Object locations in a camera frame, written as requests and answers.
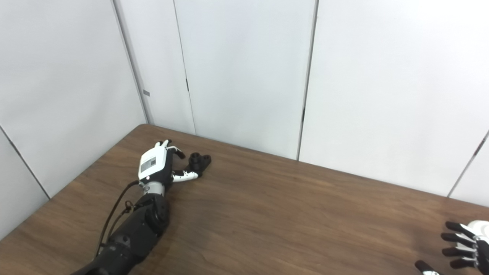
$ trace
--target black cable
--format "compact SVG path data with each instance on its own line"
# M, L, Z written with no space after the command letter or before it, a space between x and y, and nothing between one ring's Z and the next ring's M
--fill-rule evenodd
M106 243L109 242L109 237L112 235L112 232L114 231L114 227L117 224L117 222L119 221L119 219L124 214L127 214L127 213L131 212L134 209L134 205L130 201L126 201L125 205L126 205L126 208L124 210L122 210L122 212L115 218L114 222L112 223L111 229L109 229L109 234L107 234L107 239L105 240Z
M128 213L127 209L122 210L122 212L115 218L114 222L112 223L111 229L109 230L109 234L107 234L107 240L105 241L106 243L109 242L109 237L112 235L112 231L114 231L114 227L119 221L119 219L124 215Z
M115 209L119 205L119 202L121 201L124 194L126 194L127 190L129 190L129 188L133 187L134 185L138 185L138 184L139 184L139 181L133 181L132 183L128 184L126 186L126 188L124 188L124 190L122 190L122 193L119 195L119 198L115 202L114 207L112 208L112 211L110 212L109 216L107 217L107 220L105 221L104 228L102 228L102 232L100 233L100 238L98 239L97 250L95 251L94 258L96 258L98 256L98 254L100 253L100 247L102 246L102 240L104 239L105 230L107 230L107 226L109 225L109 221L111 221L112 215L114 215Z

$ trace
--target robotic arm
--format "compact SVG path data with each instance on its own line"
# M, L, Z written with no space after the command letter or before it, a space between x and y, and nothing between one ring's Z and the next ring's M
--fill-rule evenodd
M442 250L447 257L460 257L450 262L454 269L465 267L477 268L483 275L489 275L489 239L484 229L489 226L487 221L474 221L472 226L454 222L446 222L446 228L458 233L442 233L442 239L455 242L455 247ZM416 268L423 275L442 275L423 261L415 263Z
M158 243L170 223L169 204L164 197L165 192L168 192L173 182L201 177L211 162L209 155L192 153L185 169L173 170L173 154L181 159L185 158L185 154L175 146L168 146L171 142L159 141L154 148L142 155L139 180L124 189L108 221L125 191L131 186L139 185L143 190L143 196L134 205L126 204L126 209L115 222L124 213L132 212L131 215L113 233L112 229L109 231L103 250L99 252L99 244L92 262L72 275L127 275ZM107 223L102 230L101 239Z

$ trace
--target wooden table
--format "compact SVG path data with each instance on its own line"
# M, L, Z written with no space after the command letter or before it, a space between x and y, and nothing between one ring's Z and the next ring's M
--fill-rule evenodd
M213 162L170 190L171 224L132 275L417 275L418 259L460 274L440 253L444 222L489 219L482 206L141 125L0 242L0 274L67 275L90 262L141 154L167 138Z

